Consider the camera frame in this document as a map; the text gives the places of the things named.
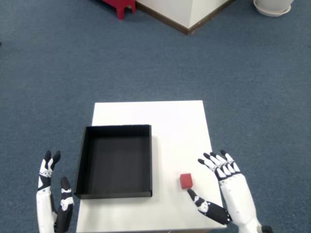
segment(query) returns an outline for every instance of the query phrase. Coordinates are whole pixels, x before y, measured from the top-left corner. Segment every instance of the white robotic hand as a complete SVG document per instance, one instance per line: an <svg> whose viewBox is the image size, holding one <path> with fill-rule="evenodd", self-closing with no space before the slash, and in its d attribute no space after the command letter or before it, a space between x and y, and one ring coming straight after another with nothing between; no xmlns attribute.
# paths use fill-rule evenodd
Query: white robotic hand
<svg viewBox="0 0 311 233"><path fill-rule="evenodd" d="M228 210L205 201L189 189L188 193L199 212L221 224L232 221L239 227L239 233L272 233L270 226L262 226L257 220L251 192L239 167L224 150L221 154L226 159L211 152L210 155L204 153L206 159L198 161L215 173Z"/></svg>
<svg viewBox="0 0 311 233"><path fill-rule="evenodd" d="M70 225L73 198L70 184L66 177L61 179L62 200L58 212L55 209L51 194L51 175L60 157L60 151L56 152L52 158L51 152L47 151L41 163L36 194L37 218L40 233L66 232Z"/></svg>

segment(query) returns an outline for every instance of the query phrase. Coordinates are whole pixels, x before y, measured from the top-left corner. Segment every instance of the red block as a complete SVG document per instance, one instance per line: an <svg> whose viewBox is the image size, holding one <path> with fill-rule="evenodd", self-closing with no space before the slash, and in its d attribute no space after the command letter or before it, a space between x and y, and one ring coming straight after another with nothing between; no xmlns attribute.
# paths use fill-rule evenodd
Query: red block
<svg viewBox="0 0 311 233"><path fill-rule="evenodd" d="M190 173L180 175L180 185L182 189L192 188L192 178Z"/></svg>

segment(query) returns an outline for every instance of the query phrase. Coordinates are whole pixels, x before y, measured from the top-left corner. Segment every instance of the flower pot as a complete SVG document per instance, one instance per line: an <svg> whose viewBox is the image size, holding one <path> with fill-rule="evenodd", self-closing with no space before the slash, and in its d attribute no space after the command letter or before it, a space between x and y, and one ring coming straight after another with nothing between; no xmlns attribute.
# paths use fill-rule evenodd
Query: flower pot
<svg viewBox="0 0 311 233"><path fill-rule="evenodd" d="M294 0L254 0L256 9L266 16L278 17L291 10Z"/></svg>

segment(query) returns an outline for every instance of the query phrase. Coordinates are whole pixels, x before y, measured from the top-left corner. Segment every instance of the black tray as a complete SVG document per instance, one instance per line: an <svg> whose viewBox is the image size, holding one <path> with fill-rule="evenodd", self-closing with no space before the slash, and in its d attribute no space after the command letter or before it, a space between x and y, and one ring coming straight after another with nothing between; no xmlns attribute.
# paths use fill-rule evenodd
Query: black tray
<svg viewBox="0 0 311 233"><path fill-rule="evenodd" d="M151 125L86 127L74 194L81 199L152 196Z"/></svg>

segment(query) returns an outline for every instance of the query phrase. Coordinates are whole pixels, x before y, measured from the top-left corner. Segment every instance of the red stool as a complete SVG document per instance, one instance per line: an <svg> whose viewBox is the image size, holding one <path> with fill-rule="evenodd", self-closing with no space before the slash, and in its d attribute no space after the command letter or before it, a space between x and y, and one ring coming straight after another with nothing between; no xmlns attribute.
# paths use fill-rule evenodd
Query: red stool
<svg viewBox="0 0 311 233"><path fill-rule="evenodd" d="M124 9L127 6L132 7L132 12L135 13L136 7L135 7L135 0L102 0L109 5L115 7L117 9L117 15L119 20L124 19Z"/></svg>

